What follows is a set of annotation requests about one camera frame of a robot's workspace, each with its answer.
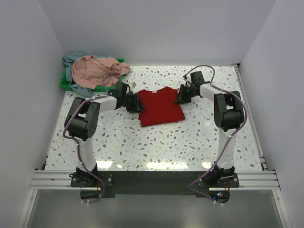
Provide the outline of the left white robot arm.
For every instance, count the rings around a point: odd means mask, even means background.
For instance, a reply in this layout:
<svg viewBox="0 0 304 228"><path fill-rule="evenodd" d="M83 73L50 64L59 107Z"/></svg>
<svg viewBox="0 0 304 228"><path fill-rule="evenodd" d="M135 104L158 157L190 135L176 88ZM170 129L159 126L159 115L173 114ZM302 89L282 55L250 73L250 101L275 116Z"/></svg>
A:
<svg viewBox="0 0 304 228"><path fill-rule="evenodd" d="M142 113L145 108L139 95L126 83L119 82L105 95L84 99L76 97L64 123L63 137L76 143L78 165L76 174L87 186L97 184L98 168L93 153L92 137L97 130L99 115L124 107L129 113Z"/></svg>

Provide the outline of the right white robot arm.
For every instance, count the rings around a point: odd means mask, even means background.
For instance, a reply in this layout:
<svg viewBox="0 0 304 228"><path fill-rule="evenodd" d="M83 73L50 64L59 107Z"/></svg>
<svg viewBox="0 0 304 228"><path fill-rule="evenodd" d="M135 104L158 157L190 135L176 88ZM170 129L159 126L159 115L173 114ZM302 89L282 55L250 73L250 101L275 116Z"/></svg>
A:
<svg viewBox="0 0 304 228"><path fill-rule="evenodd" d="M213 103L214 123L218 127L218 155L201 180L221 187L234 177L236 135L247 121L247 109L238 91L227 91L205 81L200 71L184 76L175 104L187 104L193 97L206 98Z"/></svg>

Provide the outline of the red t shirt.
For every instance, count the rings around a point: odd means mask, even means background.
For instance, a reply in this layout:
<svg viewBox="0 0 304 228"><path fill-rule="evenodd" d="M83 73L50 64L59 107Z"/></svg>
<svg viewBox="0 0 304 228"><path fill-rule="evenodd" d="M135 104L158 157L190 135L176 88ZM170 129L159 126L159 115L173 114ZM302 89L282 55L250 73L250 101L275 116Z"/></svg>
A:
<svg viewBox="0 0 304 228"><path fill-rule="evenodd" d="M139 114L141 127L160 124L170 124L185 120L185 115L179 104L173 102L178 92L171 87L157 91L141 90L138 96L145 111Z"/></svg>

